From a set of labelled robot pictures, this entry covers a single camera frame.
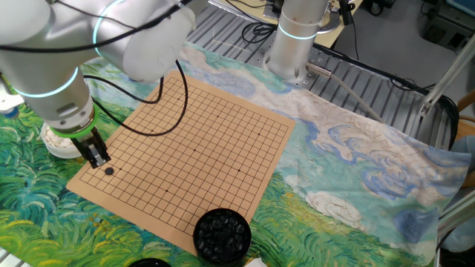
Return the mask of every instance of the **black cable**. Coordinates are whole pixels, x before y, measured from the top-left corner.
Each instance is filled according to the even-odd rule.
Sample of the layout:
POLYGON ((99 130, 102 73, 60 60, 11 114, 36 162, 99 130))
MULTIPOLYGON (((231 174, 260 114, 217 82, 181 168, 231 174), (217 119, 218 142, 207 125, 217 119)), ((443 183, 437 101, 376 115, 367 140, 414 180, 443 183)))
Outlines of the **black cable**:
MULTIPOLYGON (((180 4, 186 5, 190 3, 191 1, 193 0, 182 0, 180 4)), ((125 37, 131 36, 132 34, 138 33, 142 30, 150 29, 158 25, 163 19, 167 19, 168 17, 173 15, 178 10, 180 10, 180 7, 177 5, 174 5, 173 7, 170 7, 164 14, 158 16, 155 19, 152 19, 151 21, 135 29, 129 30, 128 32, 120 34, 111 39, 98 42, 96 44, 87 44, 87 45, 81 45, 77 47, 60 47, 60 48, 33 48, 33 47, 14 47, 14 46, 9 46, 9 45, 0 45, 0 50, 6 50, 6 51, 12 51, 12 52, 23 52, 23 53, 70 53, 70 52, 77 52, 77 51, 83 51, 83 50, 90 50, 90 49, 103 47, 105 45, 112 44, 113 42, 117 42, 121 39, 124 39, 125 37)))
POLYGON ((144 100, 144 99, 141 99, 139 97, 136 97, 135 95, 129 93, 126 89, 124 88, 121 88, 119 85, 116 85, 114 84, 113 82, 111 81, 108 81, 106 79, 103 79, 101 77, 98 77, 98 76, 92 76, 92 75, 84 75, 84 79, 95 79, 95 80, 98 80, 98 81, 101 81, 101 82, 105 82, 106 84, 108 85, 111 85, 111 86, 114 86, 117 90, 123 92, 124 94, 130 96, 131 98, 139 101, 139 102, 142 102, 142 103, 146 103, 146 104, 157 104, 160 99, 162 99, 162 92, 163 92, 163 77, 160 79, 160 89, 158 91, 158 97, 157 99, 155 99, 154 101, 148 101, 148 100, 144 100))
POLYGON ((120 126, 123 126, 125 129, 129 130, 129 131, 132 131, 136 134, 140 134, 140 135, 143 135, 143 136, 162 136, 162 135, 165 135, 165 134, 169 134, 170 132, 172 132, 176 127, 178 127, 178 125, 181 123, 181 120, 183 119, 183 117, 185 116, 185 112, 186 112, 186 106, 188 104, 188 84, 186 83, 186 77, 185 77, 185 74, 183 72, 183 69, 181 68, 180 66, 180 63, 178 62, 178 60, 175 62, 175 64, 177 64, 177 67, 178 67, 178 70, 180 71, 180 74, 181 74, 181 78, 183 80, 183 86, 185 87, 185 102, 183 103, 183 111, 182 113, 180 114, 180 118, 178 118, 177 120, 177 123, 175 123, 175 125, 173 125, 170 129, 168 129, 167 131, 164 131, 164 132, 161 132, 161 133, 143 133, 141 131, 137 131, 133 128, 131 128, 130 126, 127 126, 125 125, 124 123, 122 123, 120 120, 118 120, 118 118, 116 118, 114 115, 112 115, 106 108, 104 108, 98 101, 96 101, 95 99, 92 99, 94 101, 94 103, 96 103, 96 105, 102 109, 102 111, 104 111, 104 113, 109 116, 112 120, 114 120, 117 124, 119 124, 120 126))
MULTIPOLYGON (((239 7, 236 7, 229 0, 226 0, 226 2, 228 4, 230 4, 231 6, 233 6, 235 9, 239 10, 239 12, 241 12, 246 17, 248 17, 252 20, 255 20, 248 13, 242 11, 239 7)), ((240 35, 241 35, 241 38, 245 42, 248 42, 250 44, 257 44, 257 43, 260 43, 260 42, 266 40, 267 38, 269 38, 272 35, 272 33, 274 32, 274 30, 277 30, 277 25, 276 24, 266 23, 266 22, 253 22, 253 23, 250 23, 250 24, 246 25, 243 28, 243 31, 241 32, 240 35), (262 38, 260 38, 258 40, 249 40, 249 39, 247 39, 246 34, 249 32, 249 30, 251 28, 254 28, 254 29, 252 29, 252 33, 254 34, 254 36, 262 36, 262 38)))
POLYGON ((422 3, 422 5, 421 5, 421 14, 424 15, 424 16, 426 16, 427 14, 429 14, 429 12, 424 12, 424 11, 422 11, 422 10, 424 9, 424 5, 425 5, 425 1, 424 1, 424 2, 422 3))
POLYGON ((450 230, 450 231, 448 231, 448 232, 442 237, 442 239, 440 240, 439 244, 437 244, 437 246, 436 246, 436 252, 440 249, 440 247, 442 246, 442 244, 444 243, 444 241, 447 239, 447 237, 452 234, 453 230, 455 230, 455 228, 452 229, 452 230, 450 230))
POLYGON ((355 34, 355 51, 356 51, 356 59, 359 61, 359 55, 358 55, 358 45, 356 44, 356 26, 355 26, 355 22, 353 22, 353 29, 354 29, 354 34, 355 34))
POLYGON ((64 5, 64 6, 66 6, 66 7, 69 7, 69 8, 72 9, 72 10, 75 10, 75 11, 77 11, 77 12, 86 14, 86 15, 88 15, 88 16, 92 16, 92 17, 94 17, 94 18, 108 19, 108 20, 110 20, 110 21, 113 21, 113 22, 116 22, 116 23, 118 23, 118 24, 121 24, 122 26, 126 26, 126 27, 129 27, 129 28, 131 28, 131 29, 135 29, 135 27, 132 27, 132 26, 130 26, 130 25, 127 25, 127 24, 125 24, 125 23, 122 23, 122 22, 120 22, 120 21, 118 21, 118 20, 116 20, 116 19, 112 19, 112 18, 109 18, 109 17, 107 17, 107 16, 99 16, 99 15, 95 15, 95 14, 93 14, 93 13, 89 13, 89 12, 84 11, 84 10, 81 10, 81 9, 79 9, 79 8, 77 8, 77 7, 73 7, 73 6, 70 5, 70 4, 66 4, 66 3, 64 3, 64 2, 61 1, 61 0, 56 0, 56 3, 60 3, 60 4, 64 5))
POLYGON ((272 6, 272 4, 262 4, 262 5, 260 5, 260 6, 252 6, 252 5, 247 4, 246 2, 241 1, 241 0, 231 0, 231 1, 239 2, 239 3, 243 4, 243 5, 245 5, 245 6, 247 6, 247 7, 251 7, 251 8, 270 7, 270 6, 272 6))

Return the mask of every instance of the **white container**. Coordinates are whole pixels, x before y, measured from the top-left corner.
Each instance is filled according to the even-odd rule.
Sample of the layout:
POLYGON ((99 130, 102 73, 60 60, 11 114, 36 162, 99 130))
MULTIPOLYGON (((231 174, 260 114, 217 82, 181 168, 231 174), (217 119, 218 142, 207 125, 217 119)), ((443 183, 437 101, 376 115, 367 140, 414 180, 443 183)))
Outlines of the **white container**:
POLYGON ((46 137, 48 127, 49 126, 46 123, 43 124, 41 135, 42 140, 50 153, 62 159, 74 159, 81 156, 81 152, 79 152, 76 146, 74 146, 72 143, 66 148, 58 148, 52 142, 49 142, 48 138, 46 137))

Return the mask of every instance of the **table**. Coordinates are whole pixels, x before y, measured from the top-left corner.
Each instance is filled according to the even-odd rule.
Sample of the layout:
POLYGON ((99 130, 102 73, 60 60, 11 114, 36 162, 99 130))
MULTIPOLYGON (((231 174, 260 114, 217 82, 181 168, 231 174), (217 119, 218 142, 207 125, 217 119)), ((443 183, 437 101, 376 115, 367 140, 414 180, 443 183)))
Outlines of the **table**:
MULTIPOLYGON (((243 0, 243 1, 246 2, 249 5, 252 5, 252 6, 258 6, 258 5, 262 5, 262 4, 266 3, 266 1, 262 1, 262 0, 243 0)), ((354 14, 357 11, 357 9, 359 8, 359 6, 361 5, 362 2, 363 2, 363 0, 352 1, 352 3, 355 4, 355 6, 356 6, 356 8, 354 10, 352 10, 352 12, 351 12, 352 14, 354 14)), ((247 7, 244 4, 239 3, 237 1, 232 1, 232 3, 236 7, 239 7, 242 11, 244 11, 248 14, 251 14, 251 15, 255 16, 256 18, 262 19, 262 20, 264 20, 266 22, 269 22, 269 23, 274 23, 274 24, 277 23, 277 20, 269 19, 269 18, 266 18, 266 17, 263 16, 264 7, 251 8, 251 7, 247 7)), ((337 1, 335 2, 335 6, 336 7, 340 6, 337 1)), ((315 43, 323 45, 325 47, 331 47, 335 43, 336 39, 340 36, 340 33, 343 29, 344 29, 343 19, 340 16, 340 25, 334 31, 332 31, 330 33, 317 35, 315 37, 315 43)))
MULTIPOLYGON (((246 260, 261 257, 278 267, 430 262, 432 222, 462 184, 470 156, 430 148, 270 72, 193 44, 182 49, 180 61, 187 75, 297 122, 250 224, 246 260), (442 184, 434 173, 444 174, 442 184), (411 188, 420 190, 414 194, 411 188)), ((133 82, 104 59, 81 69, 142 98, 157 85, 133 82)), ((138 106, 103 84, 89 86, 121 120, 138 106)), ((207 266, 66 190, 85 161, 49 154, 39 137, 42 120, 25 106, 20 110, 17 120, 0 119, 0 247, 34 267, 128 266, 146 257, 173 267, 207 266)), ((99 117, 99 132, 107 139, 117 124, 103 113, 99 117)))

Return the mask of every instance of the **wooden go board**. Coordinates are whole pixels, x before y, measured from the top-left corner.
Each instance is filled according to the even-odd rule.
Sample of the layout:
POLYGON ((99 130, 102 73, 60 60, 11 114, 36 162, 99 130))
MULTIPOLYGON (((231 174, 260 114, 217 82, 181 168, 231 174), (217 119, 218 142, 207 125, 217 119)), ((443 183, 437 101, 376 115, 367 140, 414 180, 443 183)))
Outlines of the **wooden go board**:
MULTIPOLYGON (((120 127, 106 142, 112 160, 96 169, 84 165, 67 188, 196 255, 192 234, 207 211, 230 208, 251 221, 295 122, 186 79, 188 108, 177 128, 147 137, 120 127), (106 175, 110 167, 114 173, 106 175)), ((158 88, 148 100, 157 95, 158 88)), ((183 82, 174 71, 160 102, 141 104, 125 124, 166 131, 183 104, 183 82)))

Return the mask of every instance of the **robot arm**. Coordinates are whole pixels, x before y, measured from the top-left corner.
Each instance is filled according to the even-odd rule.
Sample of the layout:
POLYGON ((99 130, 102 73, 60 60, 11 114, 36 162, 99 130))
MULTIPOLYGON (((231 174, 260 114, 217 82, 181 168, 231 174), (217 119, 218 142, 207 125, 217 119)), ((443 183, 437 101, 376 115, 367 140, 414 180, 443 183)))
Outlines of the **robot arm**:
MULTIPOLYGON (((97 111, 78 66, 102 56, 134 80, 155 81, 173 65, 206 2, 194 0, 184 6, 178 0, 64 1, 80 10, 121 22, 117 23, 88 16, 61 3, 0 1, 3 26, 0 45, 34 48, 96 44, 139 27, 176 4, 181 7, 149 29, 96 49, 72 53, 19 53, 0 49, 0 73, 57 135, 71 138, 82 155, 97 167, 110 157, 95 127, 97 111)), ((19 104, 18 97, 8 95, 7 88, 0 90, 0 96, 10 103, 0 105, 0 112, 8 113, 19 104)))

